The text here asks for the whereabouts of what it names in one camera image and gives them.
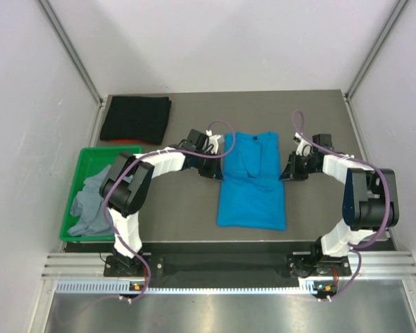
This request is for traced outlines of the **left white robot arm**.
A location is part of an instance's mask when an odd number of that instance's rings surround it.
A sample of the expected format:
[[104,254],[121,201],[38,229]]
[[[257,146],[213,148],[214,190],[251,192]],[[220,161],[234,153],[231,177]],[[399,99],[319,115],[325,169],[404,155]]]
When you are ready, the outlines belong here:
[[151,181],[167,173],[195,168],[202,177],[222,180],[219,146],[222,135],[191,130],[179,144],[152,153],[119,153],[99,189],[103,216],[114,231],[113,255],[128,275],[144,265],[139,236],[139,211],[146,201]]

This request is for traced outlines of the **blue t shirt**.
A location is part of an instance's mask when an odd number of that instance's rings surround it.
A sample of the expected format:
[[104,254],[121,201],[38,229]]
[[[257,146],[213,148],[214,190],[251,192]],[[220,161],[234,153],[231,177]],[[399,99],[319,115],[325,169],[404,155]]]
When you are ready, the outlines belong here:
[[225,148],[217,225],[285,231],[278,134],[227,134]]

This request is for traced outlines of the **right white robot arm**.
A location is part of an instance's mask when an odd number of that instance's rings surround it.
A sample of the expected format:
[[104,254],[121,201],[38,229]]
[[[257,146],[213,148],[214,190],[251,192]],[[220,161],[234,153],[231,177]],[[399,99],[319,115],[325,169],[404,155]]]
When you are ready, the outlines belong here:
[[297,147],[290,153],[280,180],[303,181],[312,173],[323,173],[344,185],[342,218],[332,231],[319,237],[309,258],[311,269],[324,275],[335,266],[335,258],[347,256],[364,239],[398,223],[395,173],[335,152],[330,134],[315,135],[309,141],[295,133],[293,140]]

